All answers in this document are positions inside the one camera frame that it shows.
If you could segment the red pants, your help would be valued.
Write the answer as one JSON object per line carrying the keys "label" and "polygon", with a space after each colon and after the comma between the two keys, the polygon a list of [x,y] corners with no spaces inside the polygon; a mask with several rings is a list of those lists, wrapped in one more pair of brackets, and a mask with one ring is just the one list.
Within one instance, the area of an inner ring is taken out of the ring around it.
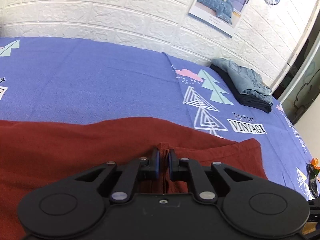
{"label": "red pants", "polygon": [[21,239],[17,205],[28,192],[108,161],[123,165],[159,149],[159,180],[143,191],[185,193],[171,182],[167,156],[195,159],[204,166],[220,161],[265,178],[261,146],[255,139],[222,139],[156,118],[122,118],[90,125],[1,121],[1,239]]}

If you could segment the dark navy folded garment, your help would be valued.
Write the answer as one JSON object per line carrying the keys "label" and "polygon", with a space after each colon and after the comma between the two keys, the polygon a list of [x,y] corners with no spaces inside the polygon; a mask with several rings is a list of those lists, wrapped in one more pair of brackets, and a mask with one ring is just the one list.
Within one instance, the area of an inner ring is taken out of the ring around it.
{"label": "dark navy folded garment", "polygon": [[221,79],[223,79],[223,81],[225,82],[235,99],[238,101],[238,103],[247,107],[259,109],[267,114],[272,111],[272,106],[269,103],[260,100],[253,95],[240,94],[236,89],[233,81],[226,72],[214,66],[213,64],[210,65],[210,68],[217,72],[217,74],[219,74],[219,76],[221,77]]}

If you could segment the grey-blue folded jeans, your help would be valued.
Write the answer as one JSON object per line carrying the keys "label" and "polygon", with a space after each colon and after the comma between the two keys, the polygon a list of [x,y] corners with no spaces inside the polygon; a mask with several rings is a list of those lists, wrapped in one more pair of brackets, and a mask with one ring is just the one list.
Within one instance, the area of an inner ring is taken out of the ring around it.
{"label": "grey-blue folded jeans", "polygon": [[260,74],[227,59],[213,59],[212,64],[229,75],[240,94],[253,95],[273,105],[271,89],[263,83]]}

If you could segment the orange flower in vase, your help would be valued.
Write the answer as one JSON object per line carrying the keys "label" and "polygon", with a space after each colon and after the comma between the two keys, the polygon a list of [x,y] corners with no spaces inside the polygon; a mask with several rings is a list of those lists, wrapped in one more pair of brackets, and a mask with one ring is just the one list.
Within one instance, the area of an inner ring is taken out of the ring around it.
{"label": "orange flower in vase", "polygon": [[308,175],[308,185],[309,190],[313,197],[318,198],[318,186],[319,183],[319,159],[313,158],[310,163],[306,165],[307,175]]}

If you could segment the blue printed bed sheet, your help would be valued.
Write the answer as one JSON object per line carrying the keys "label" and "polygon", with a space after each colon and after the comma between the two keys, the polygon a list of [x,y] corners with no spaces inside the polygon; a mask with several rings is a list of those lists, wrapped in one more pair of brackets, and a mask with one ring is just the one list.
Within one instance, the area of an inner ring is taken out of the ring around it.
{"label": "blue printed bed sheet", "polygon": [[221,138],[254,138],[269,180],[306,199],[312,156],[279,101],[243,106],[208,67],[166,53],[54,37],[1,38],[1,118],[92,124],[154,117]]}

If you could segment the bedding poster on wall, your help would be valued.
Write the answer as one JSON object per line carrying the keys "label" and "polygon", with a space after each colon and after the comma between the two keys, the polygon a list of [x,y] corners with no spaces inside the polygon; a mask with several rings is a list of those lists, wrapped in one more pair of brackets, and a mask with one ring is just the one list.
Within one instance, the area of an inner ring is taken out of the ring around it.
{"label": "bedding poster on wall", "polygon": [[195,0],[189,15],[232,37],[249,0]]}

